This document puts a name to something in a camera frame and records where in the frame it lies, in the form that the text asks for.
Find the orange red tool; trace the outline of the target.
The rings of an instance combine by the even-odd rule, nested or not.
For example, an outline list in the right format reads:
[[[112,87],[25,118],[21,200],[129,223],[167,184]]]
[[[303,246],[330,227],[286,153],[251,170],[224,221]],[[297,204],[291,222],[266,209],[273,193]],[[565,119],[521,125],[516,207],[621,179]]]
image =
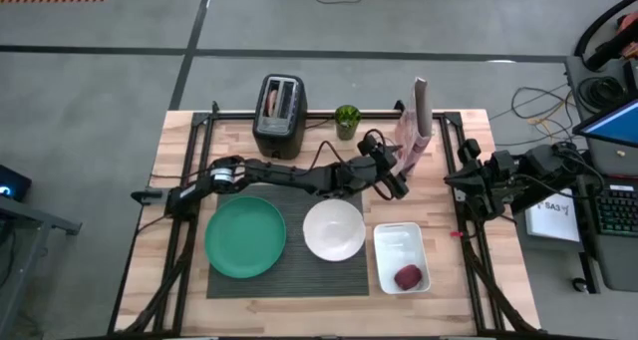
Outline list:
[[[625,14],[617,20],[616,35],[625,43],[620,55],[625,59],[638,59],[638,11]]]

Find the black two-slot toaster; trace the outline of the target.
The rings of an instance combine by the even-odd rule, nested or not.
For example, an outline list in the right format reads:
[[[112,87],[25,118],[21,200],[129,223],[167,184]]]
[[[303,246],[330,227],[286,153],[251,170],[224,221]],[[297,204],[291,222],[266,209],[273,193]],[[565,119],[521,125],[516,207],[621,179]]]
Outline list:
[[[278,92],[273,117],[265,116],[268,93]],[[301,152],[307,116],[303,81],[292,75],[270,74],[262,82],[252,127],[253,137],[263,156],[293,160]]]

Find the grey metal side table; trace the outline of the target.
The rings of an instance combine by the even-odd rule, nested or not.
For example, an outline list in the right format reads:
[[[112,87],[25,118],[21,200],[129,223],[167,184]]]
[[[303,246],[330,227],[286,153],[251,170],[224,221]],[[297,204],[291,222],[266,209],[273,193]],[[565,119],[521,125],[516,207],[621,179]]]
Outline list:
[[[0,196],[0,225],[2,222],[12,228],[5,241],[6,264],[0,264],[0,340],[7,340],[49,233],[59,229],[77,235],[82,224]]]

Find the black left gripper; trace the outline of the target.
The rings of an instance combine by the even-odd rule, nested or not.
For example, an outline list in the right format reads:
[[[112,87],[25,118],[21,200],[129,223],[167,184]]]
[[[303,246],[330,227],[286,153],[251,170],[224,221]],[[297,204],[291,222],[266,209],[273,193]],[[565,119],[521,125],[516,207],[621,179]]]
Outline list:
[[[356,176],[365,181],[378,181],[384,178],[383,184],[391,196],[395,199],[404,198],[409,192],[405,175],[402,172],[390,173],[402,151],[402,145],[381,145],[369,155],[360,156],[356,159]]]

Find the white round bowl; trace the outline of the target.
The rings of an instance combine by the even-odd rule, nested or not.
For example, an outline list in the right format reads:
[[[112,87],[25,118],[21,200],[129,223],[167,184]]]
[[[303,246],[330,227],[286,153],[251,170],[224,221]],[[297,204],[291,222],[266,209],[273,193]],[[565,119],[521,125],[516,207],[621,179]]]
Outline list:
[[[327,199],[312,206],[305,215],[302,230],[308,249],[330,262],[353,257],[366,237],[362,212],[340,199]]]

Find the pink strawberry yogurt cereal box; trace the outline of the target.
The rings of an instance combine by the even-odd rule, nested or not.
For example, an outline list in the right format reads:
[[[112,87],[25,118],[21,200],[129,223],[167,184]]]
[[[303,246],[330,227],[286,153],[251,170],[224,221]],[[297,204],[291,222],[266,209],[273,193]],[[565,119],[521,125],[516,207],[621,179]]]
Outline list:
[[[428,82],[417,77],[413,84],[410,102],[405,106],[394,131],[397,164],[393,173],[405,175],[414,171],[433,134],[433,109],[427,100]]]

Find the white paper sheet with print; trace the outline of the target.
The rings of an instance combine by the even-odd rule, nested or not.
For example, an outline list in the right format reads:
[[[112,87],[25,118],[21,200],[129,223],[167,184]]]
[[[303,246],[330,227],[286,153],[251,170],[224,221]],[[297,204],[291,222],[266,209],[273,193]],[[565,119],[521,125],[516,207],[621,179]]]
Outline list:
[[[561,192],[562,195],[554,194],[525,211],[528,235],[580,241],[572,190],[565,188]]]

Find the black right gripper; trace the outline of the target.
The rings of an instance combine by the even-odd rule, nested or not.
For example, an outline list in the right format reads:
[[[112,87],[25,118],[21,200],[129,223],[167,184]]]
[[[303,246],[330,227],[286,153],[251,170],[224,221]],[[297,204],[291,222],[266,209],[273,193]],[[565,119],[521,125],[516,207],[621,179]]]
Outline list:
[[[463,165],[460,171],[444,177],[445,184],[465,194],[469,215],[501,215],[501,201],[493,197],[497,179],[496,153],[481,163],[479,159]]]

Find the white rectangular tray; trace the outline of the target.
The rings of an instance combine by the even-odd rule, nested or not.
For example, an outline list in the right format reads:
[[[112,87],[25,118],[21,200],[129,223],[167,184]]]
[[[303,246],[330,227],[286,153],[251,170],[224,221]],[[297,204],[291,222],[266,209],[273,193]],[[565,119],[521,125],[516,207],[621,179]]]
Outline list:
[[[430,290],[431,279],[421,228],[414,222],[386,223],[373,231],[377,273],[383,292],[390,295],[424,293]],[[416,287],[404,291],[394,281],[404,266],[417,265],[423,280]]]

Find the green drinking cup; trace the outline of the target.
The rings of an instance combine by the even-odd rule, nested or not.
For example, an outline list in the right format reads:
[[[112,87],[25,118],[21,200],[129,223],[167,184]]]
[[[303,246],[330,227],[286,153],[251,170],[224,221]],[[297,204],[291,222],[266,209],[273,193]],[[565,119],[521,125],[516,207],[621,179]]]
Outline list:
[[[334,114],[337,137],[342,141],[352,140],[361,121],[360,110],[352,105],[339,107]]]

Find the black computer with blue light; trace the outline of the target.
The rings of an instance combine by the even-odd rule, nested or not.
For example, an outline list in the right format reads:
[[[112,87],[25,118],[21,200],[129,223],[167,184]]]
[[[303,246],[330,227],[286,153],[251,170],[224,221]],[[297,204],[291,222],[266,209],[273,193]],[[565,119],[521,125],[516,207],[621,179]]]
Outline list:
[[[31,184],[28,177],[0,165],[0,195],[23,201]]]

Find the black backlit keyboard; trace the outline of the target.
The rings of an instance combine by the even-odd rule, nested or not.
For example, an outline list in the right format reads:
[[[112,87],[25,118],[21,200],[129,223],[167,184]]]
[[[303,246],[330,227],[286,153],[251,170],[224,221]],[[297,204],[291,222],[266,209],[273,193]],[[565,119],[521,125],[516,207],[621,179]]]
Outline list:
[[[606,189],[595,198],[594,209],[601,234],[638,237],[638,191]]]

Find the dark grey ribbed placemat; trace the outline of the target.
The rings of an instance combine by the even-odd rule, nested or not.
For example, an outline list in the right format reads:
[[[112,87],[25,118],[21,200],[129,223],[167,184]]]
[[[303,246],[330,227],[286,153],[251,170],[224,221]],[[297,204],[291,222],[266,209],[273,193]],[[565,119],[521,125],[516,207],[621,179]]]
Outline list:
[[[210,265],[207,298],[365,296],[369,293],[365,247],[349,259],[330,262],[317,257],[306,246],[303,220],[320,201],[319,197],[291,187],[251,185],[240,193],[220,194],[216,210],[241,196],[263,198],[281,212],[287,227],[286,244],[277,262],[255,277],[227,277]]]

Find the open laptop blue screen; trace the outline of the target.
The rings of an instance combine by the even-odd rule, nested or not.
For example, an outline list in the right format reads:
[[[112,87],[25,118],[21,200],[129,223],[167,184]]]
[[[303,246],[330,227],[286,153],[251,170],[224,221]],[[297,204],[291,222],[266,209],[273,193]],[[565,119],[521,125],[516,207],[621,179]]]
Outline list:
[[[575,126],[575,135],[638,148],[638,99],[601,111]]]

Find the dark red plum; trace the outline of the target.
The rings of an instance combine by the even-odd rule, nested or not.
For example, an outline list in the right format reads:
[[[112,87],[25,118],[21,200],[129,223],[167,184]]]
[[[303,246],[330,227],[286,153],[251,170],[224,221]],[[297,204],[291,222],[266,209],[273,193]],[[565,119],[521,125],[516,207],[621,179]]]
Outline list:
[[[416,287],[422,280],[423,272],[415,264],[404,266],[394,276],[395,284],[404,291]]]

